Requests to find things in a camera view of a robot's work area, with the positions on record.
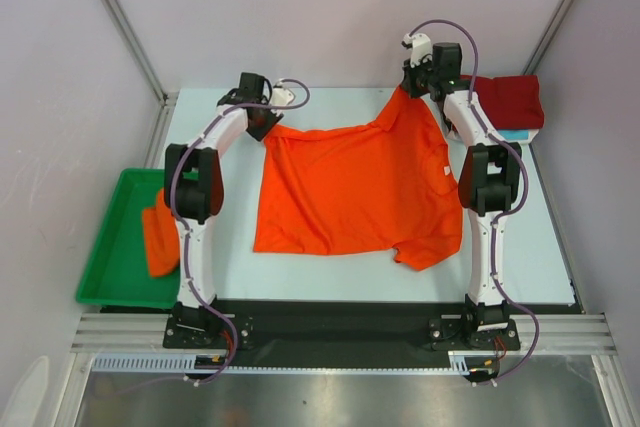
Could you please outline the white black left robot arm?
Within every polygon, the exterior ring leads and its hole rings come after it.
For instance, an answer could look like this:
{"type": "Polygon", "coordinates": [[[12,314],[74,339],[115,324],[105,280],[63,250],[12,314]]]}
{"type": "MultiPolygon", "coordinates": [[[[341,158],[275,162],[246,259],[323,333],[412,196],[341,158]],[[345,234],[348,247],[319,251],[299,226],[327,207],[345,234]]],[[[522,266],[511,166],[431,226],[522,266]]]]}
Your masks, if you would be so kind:
{"type": "Polygon", "coordinates": [[[231,332],[216,310],[213,273],[214,224],[224,201],[222,156],[245,133],[263,140],[283,117],[277,110],[294,99],[282,81],[243,73],[201,133],[166,148],[164,202],[177,229],[180,285],[165,328],[165,348],[208,348],[231,332]]]}

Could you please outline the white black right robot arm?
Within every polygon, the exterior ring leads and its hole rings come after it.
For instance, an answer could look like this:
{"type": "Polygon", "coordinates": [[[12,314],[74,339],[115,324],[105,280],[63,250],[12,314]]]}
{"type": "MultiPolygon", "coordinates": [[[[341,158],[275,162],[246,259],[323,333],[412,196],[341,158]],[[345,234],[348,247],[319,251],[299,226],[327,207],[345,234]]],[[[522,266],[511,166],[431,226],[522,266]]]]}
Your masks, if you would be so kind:
{"type": "Polygon", "coordinates": [[[520,347],[503,282],[507,217],[528,192],[521,182],[522,149],[498,133],[481,107],[472,80],[461,76],[462,48],[433,43],[421,33],[402,41],[410,56],[401,87],[411,97],[429,96],[446,126],[466,147],[458,198],[471,227],[471,278],[459,319],[429,323],[436,349],[490,350],[505,354],[520,347]]]}

